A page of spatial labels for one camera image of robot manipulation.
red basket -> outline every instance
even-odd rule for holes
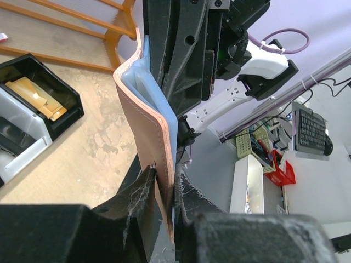
[[[271,173],[266,173],[264,175],[267,176],[277,186],[296,184],[295,173],[292,165],[289,164],[288,161],[286,161],[286,172],[284,173],[279,168],[278,162],[276,160],[277,156],[279,156],[280,158],[282,157],[282,155],[278,153],[277,150],[273,150],[272,157],[273,157],[276,171],[273,171]]]

black box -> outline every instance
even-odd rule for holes
[[[27,77],[38,84],[50,96],[61,103],[67,109],[67,112],[53,122],[5,85],[8,81],[12,82],[22,77]],[[0,64],[0,87],[43,118],[53,141],[84,115],[78,92],[62,81],[32,54]]]

wooden rack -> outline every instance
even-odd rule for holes
[[[123,4],[118,4],[112,0],[95,0],[107,4],[111,7],[114,7],[118,10],[113,23],[108,23],[99,19],[96,19],[92,16],[82,14],[73,9],[64,7],[62,5],[50,2],[48,0],[26,0],[33,2],[38,5],[42,5],[44,7],[50,8],[52,10],[56,10],[66,15],[70,15],[74,18],[78,18],[84,20],[86,22],[90,22],[92,24],[104,27],[107,29],[105,34],[97,33],[95,31],[79,27],[76,25],[72,25],[70,23],[51,18],[50,16],[46,16],[43,14],[39,14],[37,12],[33,12],[31,10],[24,9],[22,7],[18,7],[16,5],[12,5],[9,3],[5,3],[0,1],[0,8],[5,9],[10,12],[14,12],[17,14],[25,15],[34,19],[42,20],[50,24],[54,24],[57,26],[65,27],[69,30],[74,30],[80,33],[84,33],[86,35],[90,35],[93,37],[97,37],[103,39],[104,45],[107,51],[107,55],[111,62],[111,67],[104,67],[96,64],[90,64],[86,62],[80,62],[76,60],[64,59],[57,56],[50,56],[41,53],[34,53],[28,50],[16,49],[12,47],[8,47],[6,45],[0,45],[0,53],[5,55],[15,55],[20,56],[27,53],[31,53],[36,56],[38,59],[47,62],[53,62],[57,64],[63,64],[72,67],[84,68],[88,70],[96,70],[103,71],[107,73],[112,73],[116,68],[118,68],[121,64],[120,58],[117,53],[118,43],[123,35],[128,36],[132,40],[136,40],[136,32],[135,32],[135,21],[133,18],[133,6],[135,0],[124,0]]]

black mouse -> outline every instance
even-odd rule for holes
[[[329,156],[333,152],[333,142],[331,141],[330,137],[325,134],[325,139],[324,139],[324,155]]]

beige plastic basket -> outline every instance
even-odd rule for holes
[[[265,128],[259,127],[253,132],[253,135],[257,140],[262,140],[270,152],[273,150],[273,146],[270,140],[268,139],[268,133]],[[239,159],[242,159],[248,155],[253,155],[262,164],[263,173],[271,173],[275,171],[274,164],[272,168],[252,151],[250,134],[248,133],[248,129],[243,130],[236,136],[236,150]]]

